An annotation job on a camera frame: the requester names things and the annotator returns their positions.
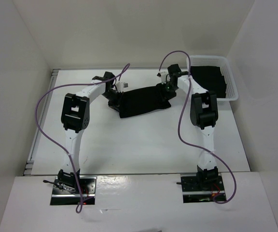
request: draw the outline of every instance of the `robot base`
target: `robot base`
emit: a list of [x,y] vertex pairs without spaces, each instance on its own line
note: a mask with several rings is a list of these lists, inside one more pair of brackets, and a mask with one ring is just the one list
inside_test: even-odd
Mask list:
[[[80,176],[79,182],[82,187],[83,197],[93,197],[83,204],[95,204],[96,177]],[[77,205],[80,202],[79,191],[67,188],[59,189],[53,185],[50,205]]]
[[220,175],[217,181],[210,185],[209,190],[200,187],[196,174],[181,175],[181,182],[177,184],[182,185],[183,203],[212,202],[215,195],[217,195],[217,201],[226,201],[225,189]]

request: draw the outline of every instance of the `white basket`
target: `white basket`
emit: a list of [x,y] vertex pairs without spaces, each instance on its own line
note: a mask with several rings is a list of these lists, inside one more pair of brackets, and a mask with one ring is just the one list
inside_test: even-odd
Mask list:
[[220,67],[221,73],[225,78],[225,82],[227,84],[226,89],[226,98],[218,98],[218,102],[228,102],[228,101],[235,101],[238,99],[239,95],[236,89],[236,83],[234,80],[234,76],[229,66],[229,62],[225,57],[218,57],[218,56],[190,56],[191,58],[191,65],[192,66],[216,66]]

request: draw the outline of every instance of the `black cloth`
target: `black cloth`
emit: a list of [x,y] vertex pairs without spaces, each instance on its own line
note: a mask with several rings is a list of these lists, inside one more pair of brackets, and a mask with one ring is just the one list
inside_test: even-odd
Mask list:
[[201,87],[208,91],[215,91],[217,98],[226,98],[227,84],[220,67],[192,66],[191,74]]
[[120,118],[142,115],[169,107],[171,104],[163,100],[158,86],[138,88],[123,93],[119,107]]

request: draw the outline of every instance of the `cable connector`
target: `cable connector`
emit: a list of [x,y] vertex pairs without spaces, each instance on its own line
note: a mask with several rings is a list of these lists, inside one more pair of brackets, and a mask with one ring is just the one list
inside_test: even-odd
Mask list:
[[167,76],[169,76],[169,74],[167,72],[159,72],[157,76],[160,77],[160,79],[162,80],[162,84],[165,84],[167,82]]
[[123,92],[124,91],[124,88],[127,88],[128,87],[128,83],[125,83],[125,82],[117,82],[115,84],[116,86],[116,89],[119,93]]

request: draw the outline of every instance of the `white tabletop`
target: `white tabletop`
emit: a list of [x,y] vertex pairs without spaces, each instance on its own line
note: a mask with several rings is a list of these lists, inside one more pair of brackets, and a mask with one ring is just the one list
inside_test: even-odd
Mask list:
[[[55,86],[70,83],[90,83],[106,70],[59,71]],[[120,70],[107,70],[117,75]],[[157,70],[128,70],[122,77],[128,82],[126,91],[160,82]],[[60,121],[65,94],[76,93],[83,87],[66,87],[53,92],[43,129],[59,143],[65,143]],[[196,172],[200,149],[184,145],[178,139],[177,127],[186,94],[177,91],[170,100],[171,108],[149,114],[120,119],[108,107],[108,100],[99,96],[90,106],[90,123],[83,133],[80,151],[81,174],[153,174]],[[236,122],[228,102],[218,105],[219,119],[214,140],[216,154],[227,162],[234,172],[249,171]],[[198,135],[189,118],[190,101],[182,121],[181,134],[198,144]],[[33,150],[33,175],[57,174],[65,153],[61,148],[39,138]],[[220,172],[227,172],[218,162]]]
[[[224,205],[183,203],[179,174],[97,178],[95,205],[50,206],[53,176],[16,177],[0,232],[277,232],[258,173],[235,173]],[[222,174],[227,196],[233,181]]]

